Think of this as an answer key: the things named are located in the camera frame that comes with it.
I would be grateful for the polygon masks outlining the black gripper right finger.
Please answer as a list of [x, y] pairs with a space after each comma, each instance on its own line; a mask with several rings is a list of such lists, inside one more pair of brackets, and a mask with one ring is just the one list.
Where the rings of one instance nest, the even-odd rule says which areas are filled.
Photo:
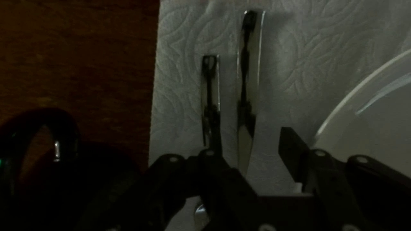
[[411, 231], [411, 178], [363, 154], [337, 160], [282, 127], [278, 154], [327, 231]]

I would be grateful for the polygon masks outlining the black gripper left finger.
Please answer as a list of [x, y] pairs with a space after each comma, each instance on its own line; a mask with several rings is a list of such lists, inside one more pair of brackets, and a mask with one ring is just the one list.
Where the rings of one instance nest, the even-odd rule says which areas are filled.
[[87, 204], [75, 231], [165, 231], [186, 202], [204, 209], [201, 231], [270, 231], [261, 197], [241, 173], [210, 150], [187, 159], [164, 154]]

